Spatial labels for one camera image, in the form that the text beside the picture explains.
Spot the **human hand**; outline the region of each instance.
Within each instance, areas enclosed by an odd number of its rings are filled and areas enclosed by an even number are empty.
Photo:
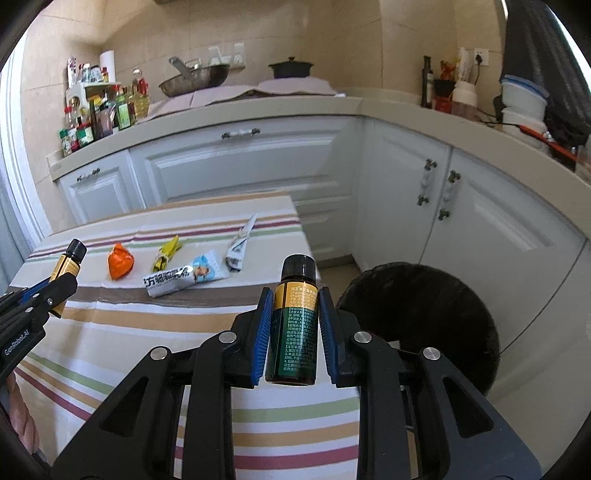
[[[8,412],[10,424],[27,451],[34,453],[39,450],[39,432],[22,398],[21,389],[18,388],[17,377],[14,372],[8,376],[6,386],[8,387],[8,398],[10,402]]]

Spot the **black bottle cap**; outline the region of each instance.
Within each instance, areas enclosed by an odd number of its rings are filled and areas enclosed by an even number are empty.
[[[281,281],[290,277],[303,277],[316,283],[316,262],[308,255],[290,255],[283,262]]]
[[[86,246],[77,238],[70,242],[66,250],[66,255],[69,255],[76,263],[82,263],[86,255]]]

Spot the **striped tablecloth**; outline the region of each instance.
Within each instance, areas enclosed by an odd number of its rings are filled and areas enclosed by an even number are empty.
[[[142,276],[150,272],[165,241],[176,234],[183,241],[170,267],[190,263],[211,249],[223,258],[230,240],[253,213],[258,220],[242,272],[157,299],[147,295]],[[72,238],[88,247],[78,291],[62,319],[50,318],[46,338],[16,370],[50,461],[151,348],[166,345],[173,352],[194,348],[230,328],[238,313],[255,308],[263,286],[279,282],[285,257],[310,254],[288,196],[220,197],[170,204],[52,235],[31,254],[12,286],[28,287],[47,278]],[[117,242],[131,251],[135,265],[127,277],[112,281],[107,255]],[[331,385],[320,341],[318,366],[313,387],[271,385],[262,379],[254,390],[233,390],[238,478],[355,478],[356,391]],[[183,402],[179,458],[187,395]],[[177,459],[175,475],[180,476],[180,471]]]

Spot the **pot lid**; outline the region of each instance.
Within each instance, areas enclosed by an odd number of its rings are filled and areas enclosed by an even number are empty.
[[[273,67],[276,67],[278,65],[283,65],[283,64],[286,64],[286,63],[287,64],[289,64],[289,63],[294,63],[294,64],[297,63],[297,64],[302,64],[302,65],[309,65],[310,67],[313,67],[314,66],[314,64],[313,63],[310,63],[309,61],[299,61],[299,60],[296,61],[296,58],[295,57],[289,57],[289,59],[287,61],[280,61],[278,63],[271,63],[269,65],[269,67],[273,68]]]

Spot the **orange bag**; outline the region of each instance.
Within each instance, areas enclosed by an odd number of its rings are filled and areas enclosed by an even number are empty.
[[[113,280],[126,276],[134,267],[134,256],[121,244],[114,246],[108,261],[109,273]]]

